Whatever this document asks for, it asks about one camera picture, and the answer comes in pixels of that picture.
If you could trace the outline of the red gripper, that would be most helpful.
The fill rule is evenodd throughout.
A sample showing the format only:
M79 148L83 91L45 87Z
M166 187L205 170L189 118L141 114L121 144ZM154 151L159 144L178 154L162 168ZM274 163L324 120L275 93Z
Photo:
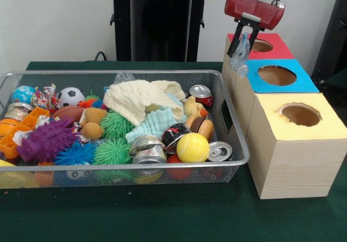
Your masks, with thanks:
M239 43L244 26L252 29L249 43L253 44L262 29L273 30L280 22L285 11L285 4L279 0L226 0L224 13L235 18L236 31L227 51L232 58Z

